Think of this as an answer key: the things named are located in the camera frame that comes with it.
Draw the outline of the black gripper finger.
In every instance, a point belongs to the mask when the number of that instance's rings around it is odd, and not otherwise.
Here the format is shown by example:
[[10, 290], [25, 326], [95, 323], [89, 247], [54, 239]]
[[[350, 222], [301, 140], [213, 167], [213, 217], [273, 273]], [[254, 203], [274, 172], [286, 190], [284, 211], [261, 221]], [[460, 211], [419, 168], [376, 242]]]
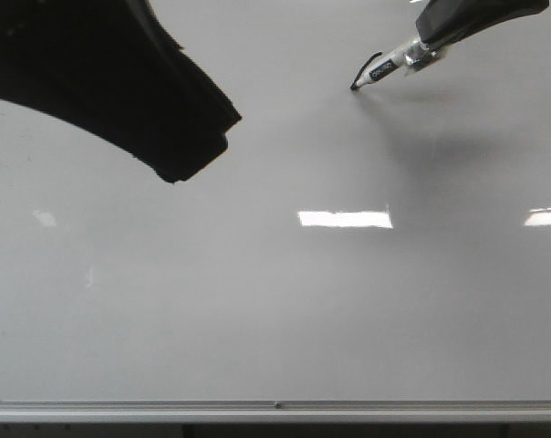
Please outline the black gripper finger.
[[88, 131], [167, 183], [224, 153], [241, 119], [147, 1], [0, 1], [0, 100]]
[[485, 29], [549, 7], [547, 0], [430, 1], [416, 19], [421, 41], [429, 47], [455, 44]]

